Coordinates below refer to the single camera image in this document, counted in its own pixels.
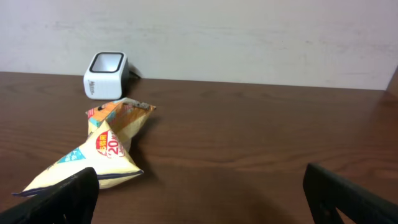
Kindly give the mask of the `yellow snack bag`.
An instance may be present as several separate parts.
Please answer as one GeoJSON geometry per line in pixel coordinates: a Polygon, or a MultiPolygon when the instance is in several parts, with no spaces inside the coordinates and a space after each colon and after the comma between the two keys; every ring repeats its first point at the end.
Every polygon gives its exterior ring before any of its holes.
{"type": "Polygon", "coordinates": [[[87,167],[94,168],[100,189],[142,175],[144,171],[133,161],[129,150],[132,138],[154,110],[154,105],[130,98],[88,110],[87,140],[47,167],[23,191],[13,195],[35,196],[87,167]]]}

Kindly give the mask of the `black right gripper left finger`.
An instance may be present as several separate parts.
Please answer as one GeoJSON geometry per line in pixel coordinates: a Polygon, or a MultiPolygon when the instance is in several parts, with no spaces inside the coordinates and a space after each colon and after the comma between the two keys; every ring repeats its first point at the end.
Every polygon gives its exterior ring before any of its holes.
{"type": "Polygon", "coordinates": [[[87,167],[1,213],[1,223],[90,224],[99,194],[97,174],[87,167]]]}

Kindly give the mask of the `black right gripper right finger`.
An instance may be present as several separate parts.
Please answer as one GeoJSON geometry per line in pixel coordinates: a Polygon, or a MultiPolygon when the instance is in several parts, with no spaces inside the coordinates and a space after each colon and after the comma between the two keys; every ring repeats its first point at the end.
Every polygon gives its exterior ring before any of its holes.
{"type": "Polygon", "coordinates": [[[397,223],[396,204],[318,164],[307,165],[303,190],[316,224],[343,223],[340,212],[355,223],[397,223]]]}

